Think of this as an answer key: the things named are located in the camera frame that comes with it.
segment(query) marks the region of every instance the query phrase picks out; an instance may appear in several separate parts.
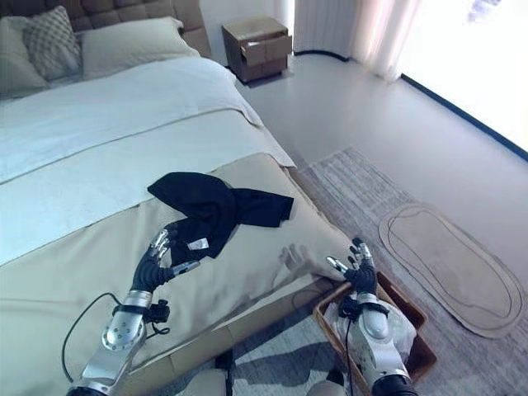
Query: robotic arm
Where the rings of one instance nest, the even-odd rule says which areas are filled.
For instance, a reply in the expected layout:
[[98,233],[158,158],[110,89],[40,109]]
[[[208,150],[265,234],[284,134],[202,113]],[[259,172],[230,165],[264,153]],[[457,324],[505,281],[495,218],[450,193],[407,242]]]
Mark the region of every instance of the robotic arm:
[[359,238],[352,243],[356,247],[351,247],[353,257],[348,260],[353,269],[333,257],[327,257],[327,261],[356,287],[357,298],[347,296],[342,311],[356,325],[352,339],[358,344],[361,372],[373,396],[417,396],[394,345],[387,321],[389,312],[378,302],[378,280],[370,250]]
[[200,262],[186,262],[171,268],[160,267],[176,235],[177,225],[168,224],[149,244],[136,267],[125,302],[115,308],[111,321],[102,331],[96,353],[67,396],[114,396],[120,392],[132,359],[147,339],[145,324],[164,323],[168,319],[167,301],[152,304],[153,292],[175,276],[200,265]]

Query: white duvet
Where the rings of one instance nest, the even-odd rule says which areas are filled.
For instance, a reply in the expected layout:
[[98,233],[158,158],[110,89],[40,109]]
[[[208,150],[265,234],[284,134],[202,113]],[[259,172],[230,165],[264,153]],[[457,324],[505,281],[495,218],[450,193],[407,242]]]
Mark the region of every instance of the white duvet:
[[208,59],[145,64],[2,107],[0,265],[152,196],[167,172],[291,159]]

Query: woven basket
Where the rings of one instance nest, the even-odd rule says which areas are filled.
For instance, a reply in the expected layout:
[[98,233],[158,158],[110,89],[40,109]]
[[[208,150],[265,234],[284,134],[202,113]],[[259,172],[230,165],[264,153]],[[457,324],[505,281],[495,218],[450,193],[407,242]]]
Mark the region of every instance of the woven basket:
[[[414,343],[412,344],[411,352],[406,364],[412,381],[416,383],[435,364],[437,360],[436,355],[425,343],[422,336],[418,333],[418,330],[426,321],[426,317],[416,307],[416,305],[410,302],[409,299],[407,299],[405,295],[403,295],[401,291],[398,290],[392,284],[392,282],[390,282],[390,280],[380,272],[378,272],[378,282],[378,298],[398,307],[409,319],[412,325],[417,329],[417,336],[414,338]],[[387,291],[394,297],[394,299],[391,298],[382,285],[387,287]],[[366,396],[370,396],[370,389],[366,383],[365,377],[361,374],[357,364],[349,356],[347,356],[345,345],[324,319],[324,313],[326,312],[330,303],[341,302],[345,295],[349,295],[353,291],[354,290],[350,283],[344,283],[327,298],[323,299],[315,306],[313,309],[313,316],[327,336],[327,339],[330,341],[333,349],[339,354],[345,364],[347,363],[346,359],[349,359],[351,369],[350,374],[355,380],[357,386],[360,388],[361,392]]]

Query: headboard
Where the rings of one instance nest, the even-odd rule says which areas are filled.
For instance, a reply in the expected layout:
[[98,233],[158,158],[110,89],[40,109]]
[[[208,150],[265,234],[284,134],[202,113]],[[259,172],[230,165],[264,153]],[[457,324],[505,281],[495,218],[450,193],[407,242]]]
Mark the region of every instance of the headboard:
[[138,19],[175,17],[183,22],[181,37],[210,58],[199,0],[0,0],[0,15],[31,17],[62,5],[74,31],[85,31]]

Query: gray rug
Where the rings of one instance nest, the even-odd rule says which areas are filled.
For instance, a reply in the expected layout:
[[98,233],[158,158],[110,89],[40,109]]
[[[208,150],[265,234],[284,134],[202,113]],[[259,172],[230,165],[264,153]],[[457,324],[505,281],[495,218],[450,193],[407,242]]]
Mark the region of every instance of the gray rug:
[[[335,225],[350,238],[363,237],[377,267],[427,315],[422,335],[438,362],[416,384],[421,396],[528,394],[528,318],[501,339],[474,335],[384,248],[378,225],[392,210],[414,202],[409,194],[351,148],[301,171],[299,178]],[[235,396],[302,396],[325,377],[334,353],[310,313],[311,307],[303,307],[234,348]],[[155,395],[178,394],[197,370]]]

